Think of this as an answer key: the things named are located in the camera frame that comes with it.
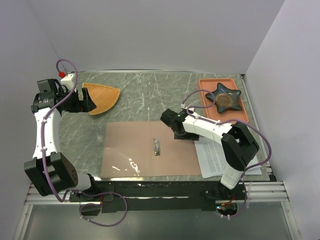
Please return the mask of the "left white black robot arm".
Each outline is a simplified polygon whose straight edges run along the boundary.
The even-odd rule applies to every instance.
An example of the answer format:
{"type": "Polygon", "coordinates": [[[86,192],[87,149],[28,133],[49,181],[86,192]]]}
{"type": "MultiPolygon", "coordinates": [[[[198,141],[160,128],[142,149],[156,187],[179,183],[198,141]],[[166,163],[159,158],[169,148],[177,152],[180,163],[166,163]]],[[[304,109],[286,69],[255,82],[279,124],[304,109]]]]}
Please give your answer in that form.
{"type": "Polygon", "coordinates": [[[63,112],[88,113],[96,108],[88,89],[82,98],[75,89],[75,74],[61,80],[44,79],[37,82],[39,92],[31,105],[36,122],[36,144],[32,160],[24,163],[24,171],[41,196],[64,190],[81,191],[87,201],[94,201],[99,188],[90,174],[79,175],[60,148],[60,122],[63,112]]]}

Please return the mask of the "printed paper sheets stack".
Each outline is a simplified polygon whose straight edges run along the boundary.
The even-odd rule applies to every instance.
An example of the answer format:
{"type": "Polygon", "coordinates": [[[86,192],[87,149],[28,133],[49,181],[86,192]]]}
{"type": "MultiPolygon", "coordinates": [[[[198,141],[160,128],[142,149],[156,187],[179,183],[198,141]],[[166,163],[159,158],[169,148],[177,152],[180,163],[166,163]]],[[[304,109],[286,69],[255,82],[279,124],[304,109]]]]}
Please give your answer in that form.
{"type": "Polygon", "coordinates": [[[222,176],[228,165],[223,147],[205,137],[194,141],[194,145],[202,177],[208,179],[222,176]]]}

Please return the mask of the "pink file folder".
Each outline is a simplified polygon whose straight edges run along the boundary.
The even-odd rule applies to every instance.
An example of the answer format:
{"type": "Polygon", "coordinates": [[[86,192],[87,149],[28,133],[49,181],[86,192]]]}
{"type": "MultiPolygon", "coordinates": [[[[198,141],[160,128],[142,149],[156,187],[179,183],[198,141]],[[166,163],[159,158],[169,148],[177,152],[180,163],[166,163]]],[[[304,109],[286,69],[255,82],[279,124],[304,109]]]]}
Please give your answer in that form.
{"type": "Polygon", "coordinates": [[[193,141],[174,139],[161,121],[108,122],[101,166],[102,178],[200,175],[193,141]],[[154,155],[154,138],[160,155],[154,155]]]}

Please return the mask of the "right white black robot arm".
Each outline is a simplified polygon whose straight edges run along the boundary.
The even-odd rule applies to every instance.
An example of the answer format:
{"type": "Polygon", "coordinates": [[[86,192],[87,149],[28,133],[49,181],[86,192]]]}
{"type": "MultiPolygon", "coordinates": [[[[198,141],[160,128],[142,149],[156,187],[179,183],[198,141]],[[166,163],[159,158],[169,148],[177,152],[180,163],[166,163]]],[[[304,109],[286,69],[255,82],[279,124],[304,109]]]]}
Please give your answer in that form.
{"type": "Polygon", "coordinates": [[[260,147],[240,121],[221,123],[203,117],[189,109],[165,110],[160,120],[174,133],[176,140],[193,141],[204,179],[221,177],[212,193],[220,199],[230,199],[236,186],[260,147]]]}

